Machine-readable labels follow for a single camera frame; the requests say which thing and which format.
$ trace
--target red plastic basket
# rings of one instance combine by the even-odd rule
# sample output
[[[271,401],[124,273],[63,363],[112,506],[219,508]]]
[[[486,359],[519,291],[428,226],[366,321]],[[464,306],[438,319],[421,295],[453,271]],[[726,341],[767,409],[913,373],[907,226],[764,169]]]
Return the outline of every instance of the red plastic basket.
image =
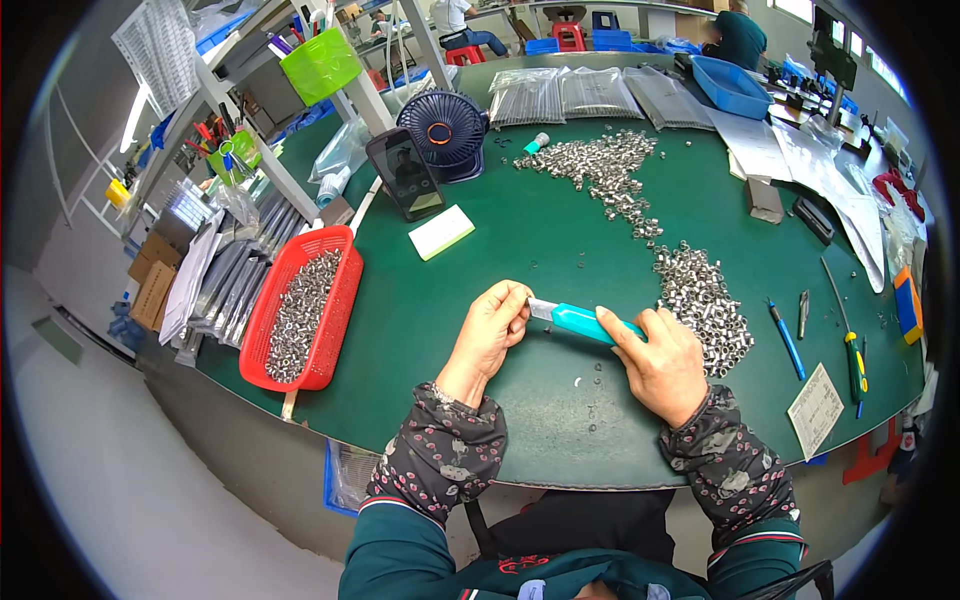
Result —
[[[286,292],[290,280],[307,261],[325,251],[337,249],[343,252],[343,256],[337,275],[333,278],[306,367],[291,383],[274,381],[266,372],[266,364],[270,354],[270,334],[280,308],[280,294]],[[347,334],[347,323],[361,273],[363,258],[353,247],[353,231],[345,225],[309,231],[287,242],[276,256],[274,266],[267,273],[263,289],[253,306],[240,349],[240,374],[243,378],[255,386],[275,392],[322,390],[329,385],[333,370],[337,367],[340,346]]]

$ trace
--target green pen holder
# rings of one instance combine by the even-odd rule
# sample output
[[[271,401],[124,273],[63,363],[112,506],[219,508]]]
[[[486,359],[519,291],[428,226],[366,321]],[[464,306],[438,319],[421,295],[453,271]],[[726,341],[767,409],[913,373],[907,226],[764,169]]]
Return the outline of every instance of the green pen holder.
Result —
[[[235,133],[229,141],[223,142],[223,144],[228,144],[228,150],[230,149],[229,144],[232,144],[233,148],[231,151],[233,154],[246,162],[251,169],[256,169],[256,165],[260,162],[260,153],[256,150],[256,144],[253,143],[250,132],[241,130]],[[234,182],[245,179],[245,176],[236,165],[233,165],[233,169],[230,170],[230,175],[228,176],[227,169],[224,167],[224,158],[217,151],[214,151],[211,155],[207,155],[206,161],[213,168],[214,173],[220,176],[224,185],[232,185],[232,183],[230,183],[231,179]]]
[[[280,61],[280,68],[309,107],[343,89],[363,71],[339,29],[306,40]]]

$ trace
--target desk fan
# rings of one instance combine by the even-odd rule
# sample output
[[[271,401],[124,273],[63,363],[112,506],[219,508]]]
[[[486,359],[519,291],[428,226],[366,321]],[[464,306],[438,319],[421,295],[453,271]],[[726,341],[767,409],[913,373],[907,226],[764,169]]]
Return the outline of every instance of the desk fan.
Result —
[[[490,118],[469,96],[425,89],[407,102],[396,124],[413,134],[440,183],[471,180],[483,173],[483,138]]]

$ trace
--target utility knife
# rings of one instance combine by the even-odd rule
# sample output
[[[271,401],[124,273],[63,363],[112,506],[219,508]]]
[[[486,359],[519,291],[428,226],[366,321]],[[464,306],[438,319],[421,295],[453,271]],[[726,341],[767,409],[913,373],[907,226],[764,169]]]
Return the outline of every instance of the utility knife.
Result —
[[[616,346],[616,342],[610,337],[610,334],[597,322],[597,315],[592,310],[571,306],[570,304],[554,304],[536,298],[528,298],[527,305],[530,306],[532,317],[549,321],[557,327],[593,338],[598,342]],[[646,341],[646,336],[636,325],[626,321],[621,321],[621,323],[640,336],[640,339]]]

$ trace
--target green workbench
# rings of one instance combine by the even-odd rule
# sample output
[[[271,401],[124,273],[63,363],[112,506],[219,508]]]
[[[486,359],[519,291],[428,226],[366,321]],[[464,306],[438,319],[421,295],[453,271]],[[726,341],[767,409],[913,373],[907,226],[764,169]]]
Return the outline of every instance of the green workbench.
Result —
[[[637,56],[497,60],[467,67],[459,88],[488,107],[487,88],[497,70],[558,60],[603,68],[636,66]],[[647,130],[660,140],[657,154],[635,175],[651,203],[648,213],[660,218],[664,230],[656,241],[675,248],[685,239],[695,249],[707,249],[711,260],[722,261],[730,293],[743,302],[740,313],[756,337],[756,346],[723,383],[739,399],[744,420],[785,461],[803,459],[786,415],[803,382],[770,319],[767,296],[779,305],[795,335],[798,298],[803,289],[810,290],[806,335],[797,349],[807,373],[824,363],[846,406],[820,452],[877,427],[920,393],[919,345],[907,346],[892,318],[890,326],[880,328],[877,313],[895,311],[890,283],[883,294],[872,292],[842,234],[825,249],[799,218],[784,218],[779,226],[751,218],[743,181],[730,175],[726,147],[715,133],[656,133],[647,121],[582,119],[565,126],[491,131],[484,144],[484,174],[443,189],[447,203],[458,204],[476,231],[428,262],[420,260],[407,236],[422,223],[404,223],[389,198],[382,193],[375,198],[356,240],[365,268],[337,371],[325,390],[300,392],[294,421],[341,442],[381,451],[409,410],[410,389],[437,375],[469,304],[499,279],[522,281],[545,300],[604,304],[627,319],[653,305],[660,296],[660,279],[651,269],[654,256],[644,240],[633,240],[629,225],[609,222],[586,187],[578,193],[569,180],[518,171],[500,161],[518,156],[539,131],[548,132],[554,142],[591,139],[608,124],[615,130]],[[280,160],[298,181],[305,183],[314,157],[339,125],[336,117],[328,117],[285,142]],[[493,143],[496,137],[513,142],[501,149]],[[666,152],[663,160],[660,151]],[[357,205],[373,176],[368,163],[351,180],[347,200]],[[304,189],[316,192],[309,184]],[[785,208],[795,198],[785,190],[780,196]],[[837,324],[839,310],[821,255],[840,293],[849,297],[851,326],[861,340],[869,340],[870,394],[860,420],[850,402],[844,331]],[[851,278],[852,271],[860,276]],[[683,478],[660,456],[660,420],[631,396],[609,347],[560,330],[548,334],[545,325],[529,323],[525,339],[509,351],[487,388],[510,426],[509,453],[498,479],[571,489],[682,485]],[[237,350],[207,341],[197,368],[278,416],[283,395],[244,381],[237,358]]]

